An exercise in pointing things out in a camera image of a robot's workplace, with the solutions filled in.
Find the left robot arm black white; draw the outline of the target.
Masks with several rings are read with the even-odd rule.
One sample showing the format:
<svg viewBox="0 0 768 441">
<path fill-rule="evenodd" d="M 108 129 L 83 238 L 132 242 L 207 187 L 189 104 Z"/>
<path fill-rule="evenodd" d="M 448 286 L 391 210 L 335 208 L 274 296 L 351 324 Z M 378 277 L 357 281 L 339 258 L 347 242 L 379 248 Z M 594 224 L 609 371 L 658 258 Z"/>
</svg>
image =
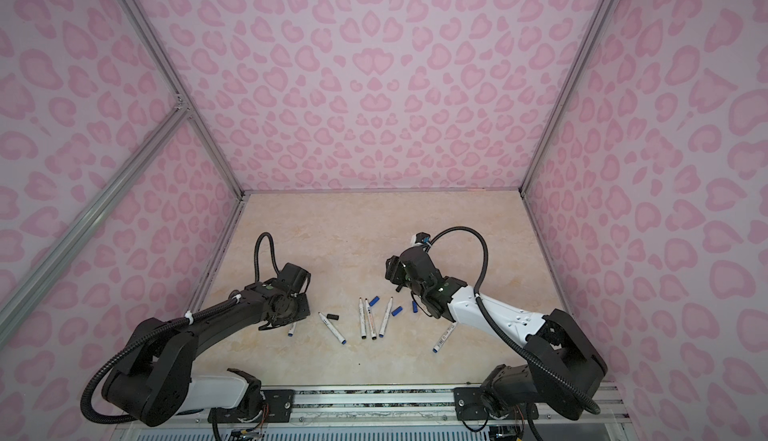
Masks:
<svg viewBox="0 0 768 441">
<path fill-rule="evenodd" d="M 141 322 L 127 345 L 87 383 L 82 414 L 98 424 L 139 421 L 149 427 L 199 411 L 208 411 L 212 422 L 263 416 L 266 400 L 255 376 L 238 368 L 195 376 L 193 364 L 209 348 L 252 325 L 270 331 L 306 319 L 310 282 L 308 271 L 288 263 L 276 277 L 235 290 L 207 309 L 171 321 Z"/>
</svg>

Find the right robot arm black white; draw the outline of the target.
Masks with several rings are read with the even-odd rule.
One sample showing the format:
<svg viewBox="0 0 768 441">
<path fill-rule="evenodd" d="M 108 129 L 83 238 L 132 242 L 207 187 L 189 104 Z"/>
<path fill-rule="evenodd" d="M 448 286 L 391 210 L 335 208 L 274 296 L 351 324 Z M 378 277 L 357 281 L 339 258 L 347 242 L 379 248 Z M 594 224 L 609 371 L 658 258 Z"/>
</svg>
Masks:
<svg viewBox="0 0 768 441">
<path fill-rule="evenodd" d="M 483 381 L 481 399 L 490 416 L 502 417 L 524 403 L 544 403 L 573 421 L 585 412 L 599 415 L 594 395 L 607 375 L 606 362 L 565 311 L 535 313 L 483 295 L 489 252 L 485 245 L 481 249 L 473 286 L 442 275 L 424 244 L 390 257 L 385 279 L 397 290 L 409 289 L 429 316 L 494 335 L 525 361 L 499 365 Z"/>
</svg>

